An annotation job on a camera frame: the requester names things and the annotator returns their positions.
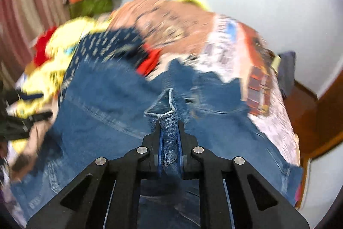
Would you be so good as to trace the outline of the newspaper print bed quilt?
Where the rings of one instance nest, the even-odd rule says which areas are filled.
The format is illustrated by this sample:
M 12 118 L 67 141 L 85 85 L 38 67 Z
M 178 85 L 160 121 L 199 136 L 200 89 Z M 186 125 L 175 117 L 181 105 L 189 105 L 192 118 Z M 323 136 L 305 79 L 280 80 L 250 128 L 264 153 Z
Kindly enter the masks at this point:
M 223 83 L 239 80 L 241 100 L 249 108 L 248 117 L 288 163 L 300 167 L 299 147 L 275 73 L 267 63 L 269 54 L 264 40 L 254 29 L 232 18 L 168 0 L 125 3 L 108 21 L 106 30 L 128 27 L 138 30 L 148 58 L 137 68 L 124 60 L 107 62 L 126 63 L 147 81 L 166 72 L 173 60 L 200 73 L 215 73 Z M 45 136 L 57 118 L 61 105 L 59 93 L 44 107 L 53 110 L 53 117 L 33 126 L 29 139 L 22 143 L 17 159 L 10 165 L 3 196 L 9 212 L 18 220 L 29 219 L 25 218 L 12 185 L 21 182 L 34 168 Z

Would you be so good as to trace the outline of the red gold striped curtain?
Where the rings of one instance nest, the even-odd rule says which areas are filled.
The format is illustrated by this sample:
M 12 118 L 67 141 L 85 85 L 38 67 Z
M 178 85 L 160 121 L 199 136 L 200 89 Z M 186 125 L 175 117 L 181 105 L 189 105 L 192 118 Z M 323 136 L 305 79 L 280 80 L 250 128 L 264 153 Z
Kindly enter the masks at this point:
M 1 84 L 12 88 L 32 61 L 33 40 L 70 19 L 62 0 L 1 0 Z

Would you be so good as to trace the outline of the red garment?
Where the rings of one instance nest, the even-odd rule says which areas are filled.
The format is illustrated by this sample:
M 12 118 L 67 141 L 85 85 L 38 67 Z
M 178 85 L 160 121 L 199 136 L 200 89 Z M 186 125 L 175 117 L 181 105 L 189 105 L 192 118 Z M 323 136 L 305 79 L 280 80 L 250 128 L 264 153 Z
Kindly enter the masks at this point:
M 49 55 L 46 55 L 45 49 L 56 29 L 57 26 L 53 26 L 38 37 L 37 42 L 34 45 L 35 55 L 33 58 L 33 63 L 36 67 L 40 67 L 46 61 L 51 59 Z

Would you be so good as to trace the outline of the blue denim jacket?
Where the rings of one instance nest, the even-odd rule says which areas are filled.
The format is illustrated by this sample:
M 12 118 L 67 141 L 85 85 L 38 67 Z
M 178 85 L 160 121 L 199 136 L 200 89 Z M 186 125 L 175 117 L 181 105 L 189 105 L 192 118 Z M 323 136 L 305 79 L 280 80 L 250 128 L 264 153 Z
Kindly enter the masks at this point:
M 291 204 L 302 169 L 288 163 L 248 117 L 240 82 L 223 83 L 179 61 L 147 81 L 123 62 L 79 64 L 34 168 L 12 192 L 30 219 L 98 157 L 116 159 L 160 125 L 162 177 L 142 184 L 141 228 L 198 228 L 199 185 L 177 166 L 178 123 L 216 156 L 246 159 Z

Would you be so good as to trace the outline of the yellow cartoon blanket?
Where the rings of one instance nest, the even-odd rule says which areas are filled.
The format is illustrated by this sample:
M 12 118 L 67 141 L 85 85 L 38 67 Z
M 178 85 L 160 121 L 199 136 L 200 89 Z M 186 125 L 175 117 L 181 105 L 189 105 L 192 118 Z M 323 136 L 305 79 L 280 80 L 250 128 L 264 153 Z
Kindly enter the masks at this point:
M 105 31 L 109 24 L 108 20 L 78 17 L 59 26 L 45 47 L 49 59 L 36 68 L 21 86 L 27 94 L 40 92 L 44 96 L 33 101 L 18 102 L 13 109 L 14 115 L 26 118 L 43 110 L 60 91 L 64 74 L 81 38 L 89 33 Z

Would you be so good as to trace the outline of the dark blue bag on floor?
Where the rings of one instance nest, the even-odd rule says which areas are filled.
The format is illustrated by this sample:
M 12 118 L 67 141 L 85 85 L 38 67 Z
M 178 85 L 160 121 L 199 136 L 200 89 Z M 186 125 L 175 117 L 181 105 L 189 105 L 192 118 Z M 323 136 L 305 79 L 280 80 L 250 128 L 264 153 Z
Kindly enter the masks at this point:
M 288 51 L 278 54 L 281 61 L 278 67 L 278 86 L 283 99 L 292 93 L 295 84 L 296 53 Z

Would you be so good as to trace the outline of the navy polka dot garment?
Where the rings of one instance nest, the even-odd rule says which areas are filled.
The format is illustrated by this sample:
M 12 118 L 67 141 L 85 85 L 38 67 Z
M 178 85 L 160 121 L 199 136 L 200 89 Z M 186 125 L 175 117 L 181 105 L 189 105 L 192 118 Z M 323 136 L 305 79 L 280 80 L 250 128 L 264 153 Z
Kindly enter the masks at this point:
M 144 40 L 138 30 L 133 27 L 88 33 L 78 43 L 64 74 L 58 103 L 61 104 L 64 101 L 68 87 L 82 61 L 105 63 L 118 59 L 137 68 L 147 58 L 148 51 L 144 48 Z

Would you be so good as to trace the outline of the green patterned side cabinet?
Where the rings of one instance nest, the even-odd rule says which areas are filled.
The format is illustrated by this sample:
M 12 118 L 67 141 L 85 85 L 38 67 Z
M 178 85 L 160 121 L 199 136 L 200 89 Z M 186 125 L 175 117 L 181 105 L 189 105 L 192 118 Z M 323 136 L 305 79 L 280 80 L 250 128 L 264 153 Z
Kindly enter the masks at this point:
M 111 12 L 117 0 L 68 0 L 72 19 L 76 17 L 94 17 Z

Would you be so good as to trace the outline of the yellow curved chair back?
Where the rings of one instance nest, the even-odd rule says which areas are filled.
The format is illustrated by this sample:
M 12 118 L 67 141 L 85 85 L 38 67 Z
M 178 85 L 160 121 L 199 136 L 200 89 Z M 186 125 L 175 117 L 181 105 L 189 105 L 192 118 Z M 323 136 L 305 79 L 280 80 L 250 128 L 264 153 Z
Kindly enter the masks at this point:
M 201 8 L 204 11 L 211 12 L 211 8 L 199 0 L 179 0 L 179 2 L 193 5 L 197 8 Z

